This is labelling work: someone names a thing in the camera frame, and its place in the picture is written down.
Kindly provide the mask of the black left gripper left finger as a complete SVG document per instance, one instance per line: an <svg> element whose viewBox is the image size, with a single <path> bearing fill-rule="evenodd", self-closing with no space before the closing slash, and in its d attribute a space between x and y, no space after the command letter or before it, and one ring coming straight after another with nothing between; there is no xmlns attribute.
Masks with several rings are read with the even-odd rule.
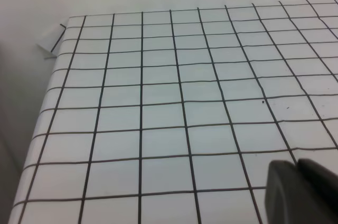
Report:
<svg viewBox="0 0 338 224"><path fill-rule="evenodd" d="M296 166L287 161L269 164L265 195L268 223L318 223L317 197Z"/></svg>

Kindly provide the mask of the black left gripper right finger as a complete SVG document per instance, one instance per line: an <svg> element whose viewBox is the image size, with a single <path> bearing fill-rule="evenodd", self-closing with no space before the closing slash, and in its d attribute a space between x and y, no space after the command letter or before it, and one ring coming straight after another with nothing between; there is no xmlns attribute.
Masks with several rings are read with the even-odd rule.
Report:
<svg viewBox="0 0 338 224"><path fill-rule="evenodd" d="M337 223L337 175L319 163L300 158L297 169L309 185L311 198L323 217Z"/></svg>

